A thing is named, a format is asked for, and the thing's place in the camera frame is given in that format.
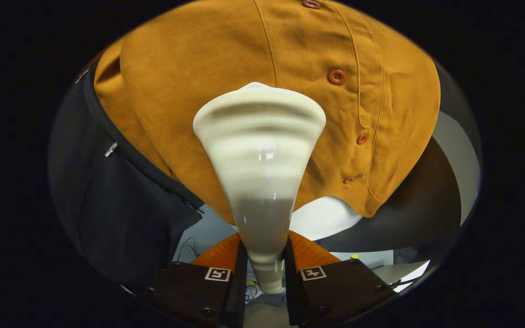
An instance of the orange shirt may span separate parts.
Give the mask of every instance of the orange shirt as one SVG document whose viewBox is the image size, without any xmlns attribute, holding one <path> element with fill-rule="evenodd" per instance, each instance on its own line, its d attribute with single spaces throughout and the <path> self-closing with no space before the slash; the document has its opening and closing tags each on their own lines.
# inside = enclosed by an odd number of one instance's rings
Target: orange shirt
<svg viewBox="0 0 525 328">
<path fill-rule="evenodd" d="M 250 82 L 302 93 L 327 123 L 294 210 L 331 195 L 370 218 L 431 138 L 439 78 L 432 59 L 390 27 L 317 2 L 198 0 L 155 17 L 102 55 L 100 103 L 140 153 L 234 224 L 194 116 Z"/>
</svg>

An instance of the black jacket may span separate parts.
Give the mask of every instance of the black jacket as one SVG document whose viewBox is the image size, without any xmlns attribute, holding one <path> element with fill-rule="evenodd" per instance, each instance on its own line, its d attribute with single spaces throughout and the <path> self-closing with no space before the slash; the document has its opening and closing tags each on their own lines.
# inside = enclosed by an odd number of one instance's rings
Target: black jacket
<svg viewBox="0 0 525 328">
<path fill-rule="evenodd" d="M 171 261 L 204 202 L 116 129 L 94 91 L 97 64 L 60 106 L 48 145 L 48 182 L 60 222 L 82 256 L 113 282 L 137 289 Z"/>
</svg>

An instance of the orange gripper pad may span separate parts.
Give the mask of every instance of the orange gripper pad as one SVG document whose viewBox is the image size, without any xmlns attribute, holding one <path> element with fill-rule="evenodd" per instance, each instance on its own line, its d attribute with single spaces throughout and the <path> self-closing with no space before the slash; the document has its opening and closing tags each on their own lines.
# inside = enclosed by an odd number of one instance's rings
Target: orange gripper pad
<svg viewBox="0 0 525 328">
<path fill-rule="evenodd" d="M 234 235 L 217 243 L 206 252 L 200 254 L 191 264 L 197 266 L 207 266 L 214 268 L 223 268 L 232 270 L 236 267 L 236 255 L 238 254 L 238 245 L 240 245 L 240 235 Z"/>
<path fill-rule="evenodd" d="M 297 272 L 313 266 L 326 266 L 327 264 L 341 262 L 329 251 L 296 232 L 289 231 L 289 239 L 293 247 Z"/>
</svg>

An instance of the white plastic cone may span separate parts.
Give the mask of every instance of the white plastic cone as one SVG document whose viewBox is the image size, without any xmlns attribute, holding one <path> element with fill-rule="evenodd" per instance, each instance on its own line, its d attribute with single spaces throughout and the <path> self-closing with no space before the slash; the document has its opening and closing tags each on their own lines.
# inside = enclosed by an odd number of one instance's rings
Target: white plastic cone
<svg viewBox="0 0 525 328">
<path fill-rule="evenodd" d="M 319 104 L 253 82 L 204 105 L 194 132 L 210 157 L 262 291 L 281 291 L 297 191 L 325 127 Z"/>
</svg>

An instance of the red button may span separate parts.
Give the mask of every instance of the red button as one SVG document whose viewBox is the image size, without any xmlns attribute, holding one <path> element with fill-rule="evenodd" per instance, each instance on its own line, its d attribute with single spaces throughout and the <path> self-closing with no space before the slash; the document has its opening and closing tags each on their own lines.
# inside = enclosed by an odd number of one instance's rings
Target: red button
<svg viewBox="0 0 525 328">
<path fill-rule="evenodd" d="M 329 81 L 335 85 L 342 85 L 348 80 L 348 76 L 341 69 L 334 69 L 329 72 Z"/>
<path fill-rule="evenodd" d="M 363 145 L 367 140 L 368 140 L 367 133 L 362 133 L 362 135 L 358 137 L 358 145 Z"/>
<path fill-rule="evenodd" d="M 311 0 L 304 0 L 303 6 L 306 6 L 308 8 L 313 8 L 313 9 L 321 8 L 321 5 L 319 4 L 319 2 L 315 2 Z"/>
</svg>

